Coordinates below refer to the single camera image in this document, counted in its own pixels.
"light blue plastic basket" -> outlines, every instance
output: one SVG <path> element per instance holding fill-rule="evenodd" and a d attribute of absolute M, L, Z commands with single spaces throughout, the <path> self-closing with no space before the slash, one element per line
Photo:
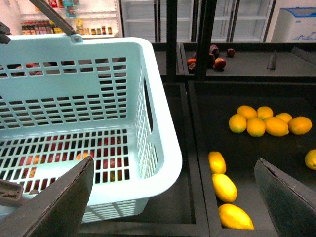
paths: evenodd
<path fill-rule="evenodd" d="M 182 156 L 148 41 L 11 36 L 0 55 L 0 179 L 24 198 L 85 152 L 95 174 L 83 223 L 139 214 L 176 181 Z"/>

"yellow lemon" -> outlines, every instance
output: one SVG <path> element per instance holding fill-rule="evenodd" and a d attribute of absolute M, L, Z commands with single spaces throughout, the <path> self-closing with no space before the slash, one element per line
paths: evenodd
<path fill-rule="evenodd" d="M 288 128 L 295 135 L 308 133 L 312 128 L 312 121 L 304 116 L 298 116 L 288 123 Z"/>
<path fill-rule="evenodd" d="M 257 109 L 257 117 L 262 120 L 270 118 L 273 116 L 273 111 L 268 106 L 261 106 Z"/>
<path fill-rule="evenodd" d="M 223 227 L 242 230 L 255 229 L 249 215 L 238 206 L 226 203 L 218 208 L 218 212 Z"/>
<path fill-rule="evenodd" d="M 261 137 L 266 131 L 265 122 L 260 118 L 251 118 L 247 121 L 247 132 L 252 137 Z"/>
<path fill-rule="evenodd" d="M 293 119 L 288 113 L 281 113 L 276 115 L 277 118 L 284 120 L 287 124 Z"/>
<path fill-rule="evenodd" d="M 253 107 L 248 106 L 248 105 L 239 106 L 237 109 L 237 114 L 243 115 L 246 118 L 246 120 L 253 117 L 257 117 L 256 110 Z"/>
<path fill-rule="evenodd" d="M 225 174 L 226 163 L 220 152 L 210 152 L 208 154 L 208 162 L 212 174 Z"/>
<path fill-rule="evenodd" d="M 244 116 L 235 114 L 228 121 L 229 129 L 234 133 L 242 133 L 247 126 L 247 120 Z"/>
<path fill-rule="evenodd" d="M 237 198 L 237 188 L 232 180 L 225 174 L 212 175 L 216 196 L 223 202 L 233 202 Z"/>
<path fill-rule="evenodd" d="M 266 132 L 272 136 L 282 137 L 288 134 L 287 123 L 276 117 L 266 118 L 264 120 L 266 124 Z"/>
<path fill-rule="evenodd" d="M 316 149 L 310 150 L 305 156 L 305 165 L 312 170 L 316 170 Z"/>

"basket handle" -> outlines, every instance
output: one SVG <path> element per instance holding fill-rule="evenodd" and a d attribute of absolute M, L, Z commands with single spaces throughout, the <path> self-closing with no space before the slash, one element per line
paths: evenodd
<path fill-rule="evenodd" d="M 44 0 L 29 0 L 35 5 L 45 16 L 52 20 L 66 35 L 76 34 L 75 30 L 69 25 L 53 8 L 50 7 Z"/>

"black shelf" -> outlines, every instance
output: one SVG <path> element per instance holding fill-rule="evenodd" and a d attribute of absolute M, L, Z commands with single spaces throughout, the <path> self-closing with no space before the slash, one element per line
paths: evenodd
<path fill-rule="evenodd" d="M 226 81 L 275 81 L 275 82 L 316 82 L 316 65 L 293 53 L 293 48 L 312 50 L 314 43 L 218 43 L 220 57 L 227 61 L 223 71 L 208 68 L 206 80 Z M 189 74 L 186 61 L 196 52 L 195 43 L 180 44 L 184 73 Z M 234 48 L 233 58 L 226 55 L 228 48 Z M 269 70 L 270 56 L 276 50 L 276 69 Z"/>
<path fill-rule="evenodd" d="M 185 86 L 170 83 L 164 89 L 183 155 L 178 180 L 166 192 L 151 197 L 141 214 L 82 224 L 79 237 L 209 236 Z"/>
<path fill-rule="evenodd" d="M 153 43 L 153 48 L 156 56 L 156 61 L 158 64 L 160 76 L 163 82 L 166 82 L 167 76 L 167 44 L 166 43 Z M 176 48 L 176 77 L 180 75 L 184 75 L 181 53 L 180 53 L 180 45 L 177 44 Z"/>
<path fill-rule="evenodd" d="M 316 191 L 316 172 L 304 163 L 306 153 L 315 148 L 316 126 L 300 136 L 273 137 L 266 133 L 253 138 L 246 131 L 232 133 L 228 121 L 240 105 L 250 105 L 255 109 L 270 106 L 275 114 L 288 112 L 316 123 L 316 84 L 190 81 L 188 87 L 210 235 L 277 237 L 255 181 L 255 163 L 263 158 Z M 249 214 L 254 231 L 222 228 L 218 207 L 223 203 L 216 198 L 211 184 L 210 151 L 222 153 L 226 174 L 238 189 L 233 204 Z"/>

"refrigerator door handle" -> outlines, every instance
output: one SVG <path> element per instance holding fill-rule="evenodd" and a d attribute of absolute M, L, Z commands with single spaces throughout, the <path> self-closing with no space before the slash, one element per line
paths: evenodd
<path fill-rule="evenodd" d="M 235 4 L 232 5 L 233 12 L 231 14 L 231 18 L 230 18 L 230 22 L 229 22 L 227 43 L 232 43 L 233 39 L 234 39 L 239 3 L 240 3 L 240 0 L 235 0 Z"/>

